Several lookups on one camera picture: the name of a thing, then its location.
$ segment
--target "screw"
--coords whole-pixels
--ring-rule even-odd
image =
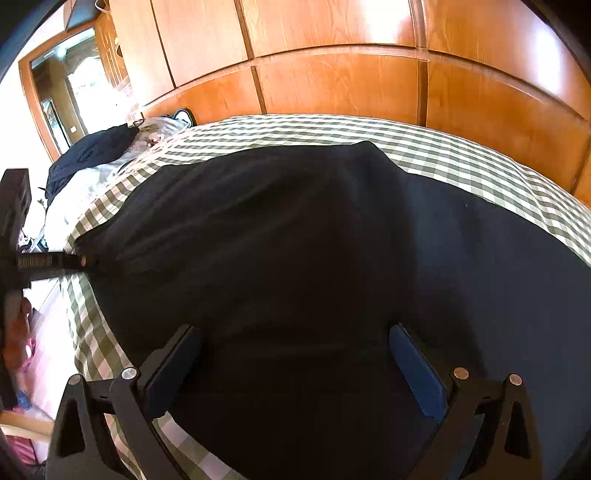
[[[511,375],[509,375],[509,381],[512,384],[516,385],[517,387],[519,387],[523,383],[523,380],[517,374],[511,374]]]
[[[470,373],[465,368],[457,367],[453,371],[453,376],[458,380],[466,380],[470,376]]]
[[[82,376],[81,376],[81,375],[79,375],[79,374],[76,374],[76,375],[72,375],[72,376],[70,377],[70,379],[68,380],[68,383],[69,383],[70,385],[77,385],[77,384],[79,384],[79,383],[80,383],[80,380],[82,380]]]
[[[134,367],[129,367],[126,368],[125,370],[123,370],[121,372],[121,376],[125,379],[125,380],[131,380],[132,378],[135,378],[135,376],[138,374],[138,371],[134,368]]]

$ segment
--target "wooden cabinet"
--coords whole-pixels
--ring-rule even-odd
[[[140,105],[174,88],[150,0],[109,2],[129,79]]]
[[[101,13],[96,19],[95,39],[107,78],[113,88],[118,88],[128,74],[123,57],[117,54],[119,38],[110,15]]]
[[[443,61],[428,65],[427,127],[510,156],[570,190],[589,126],[555,102],[542,102],[491,77]]]
[[[261,107],[251,69],[245,67],[164,98],[144,110],[144,116],[174,113],[189,108],[198,124],[217,122],[235,115],[259,115]]]
[[[589,158],[587,158],[587,162],[579,179],[579,184],[574,191],[574,196],[591,208],[591,154],[589,154]]]
[[[242,0],[242,6],[255,57],[320,45],[414,45],[408,0]]]
[[[519,0],[423,0],[427,48],[485,63],[591,118],[591,86],[550,27]]]
[[[258,68],[268,113],[417,122],[418,60],[359,53],[290,55]]]
[[[233,0],[152,0],[177,86],[247,59]]]

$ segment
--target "dark blue cloth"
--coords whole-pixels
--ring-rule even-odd
[[[203,355],[171,411],[252,480],[397,479],[435,422],[398,322],[471,375],[524,379],[553,478],[591,425],[591,268],[538,226],[369,142],[166,166],[79,239],[134,365],[183,323]]]
[[[47,204],[51,205],[77,171],[117,160],[129,148],[138,132],[138,127],[125,124],[79,139],[49,168],[45,190]]]

